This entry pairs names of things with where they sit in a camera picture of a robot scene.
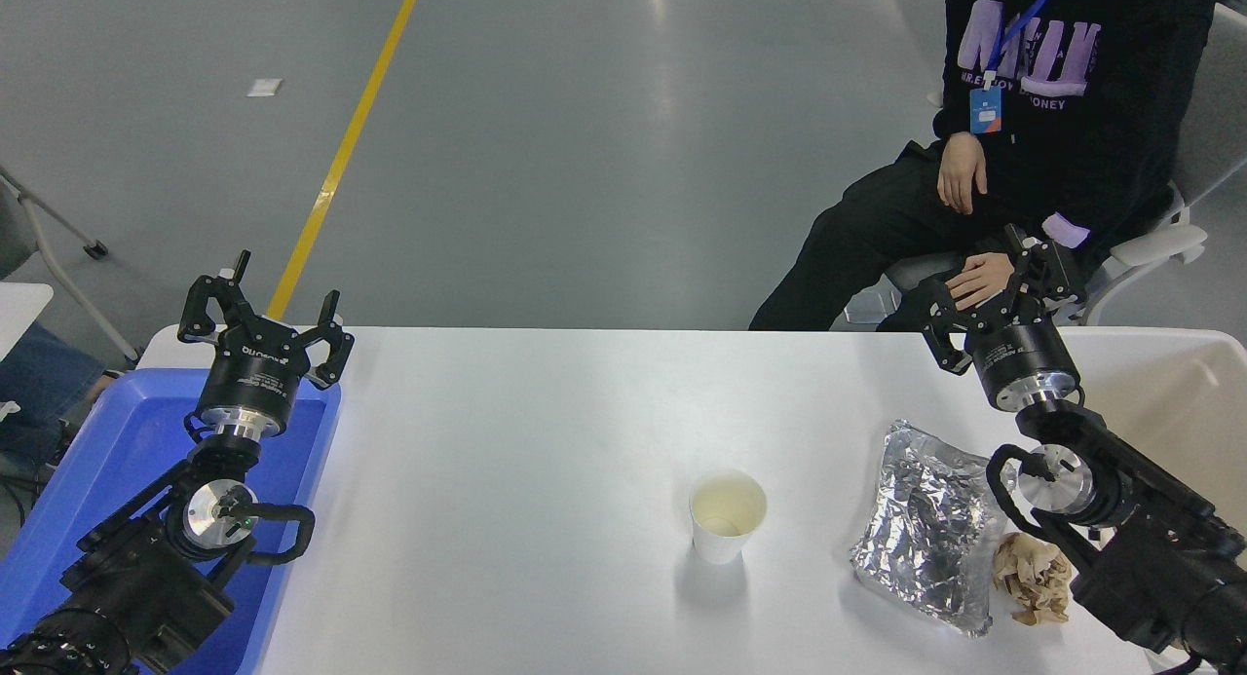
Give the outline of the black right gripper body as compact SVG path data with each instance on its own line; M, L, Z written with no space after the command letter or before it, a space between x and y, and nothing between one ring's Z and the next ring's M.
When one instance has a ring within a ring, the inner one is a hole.
M1050 319L980 319L964 339L964 364L990 403L1038 403L1072 396L1077 366Z

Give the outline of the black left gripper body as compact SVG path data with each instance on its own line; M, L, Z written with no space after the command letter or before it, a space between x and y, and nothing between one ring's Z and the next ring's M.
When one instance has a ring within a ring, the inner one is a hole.
M271 319L222 329L200 396L200 419L219 424L229 410L248 410L264 417L268 427L286 427L299 379L309 369L298 336L298 329Z

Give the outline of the seated person's left hand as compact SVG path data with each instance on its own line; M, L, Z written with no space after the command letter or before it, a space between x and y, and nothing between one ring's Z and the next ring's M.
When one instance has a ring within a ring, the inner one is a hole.
M1005 253L988 252L966 257L961 271L946 281L946 289L958 311L985 303L1006 289L1014 263Z

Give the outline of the seated person's right hand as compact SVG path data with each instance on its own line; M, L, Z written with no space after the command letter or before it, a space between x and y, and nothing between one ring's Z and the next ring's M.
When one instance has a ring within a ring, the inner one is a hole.
M936 191L941 205L954 213L970 216L974 212L971 201L988 191L986 158L975 134L961 131L945 138Z

